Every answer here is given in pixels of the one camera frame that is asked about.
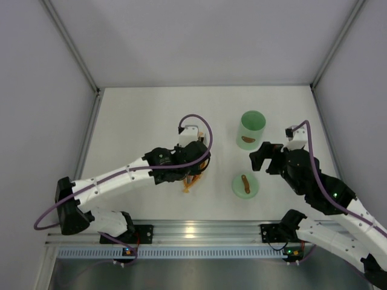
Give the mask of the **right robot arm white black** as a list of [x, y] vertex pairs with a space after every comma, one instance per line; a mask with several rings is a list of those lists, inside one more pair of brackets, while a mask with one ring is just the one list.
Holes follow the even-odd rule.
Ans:
[[304, 148], [262, 143], [249, 155], [253, 171], [270, 160], [266, 172], [279, 175], [305, 202], [349, 232], [344, 236], [297, 210], [289, 210], [276, 233], [289, 242], [303, 240], [321, 247], [360, 271], [370, 284], [386, 289], [386, 229], [372, 219], [356, 194], [338, 178], [323, 174], [319, 160]]

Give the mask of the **green lid with leather strap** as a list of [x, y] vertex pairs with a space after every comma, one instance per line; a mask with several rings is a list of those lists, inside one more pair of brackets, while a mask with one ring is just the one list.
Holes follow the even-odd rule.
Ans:
[[232, 180], [232, 191], [241, 199], [252, 199], [259, 192], [259, 181], [251, 173], [236, 175]]

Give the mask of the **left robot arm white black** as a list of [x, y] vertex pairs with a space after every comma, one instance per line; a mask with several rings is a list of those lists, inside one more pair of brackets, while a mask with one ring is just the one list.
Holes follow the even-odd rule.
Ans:
[[127, 212], [104, 210], [103, 202], [140, 187], [200, 175], [208, 160], [207, 146], [192, 141], [173, 149], [157, 147], [124, 167], [90, 179], [62, 178], [55, 195], [61, 233], [69, 236], [90, 229], [118, 237], [134, 231]]

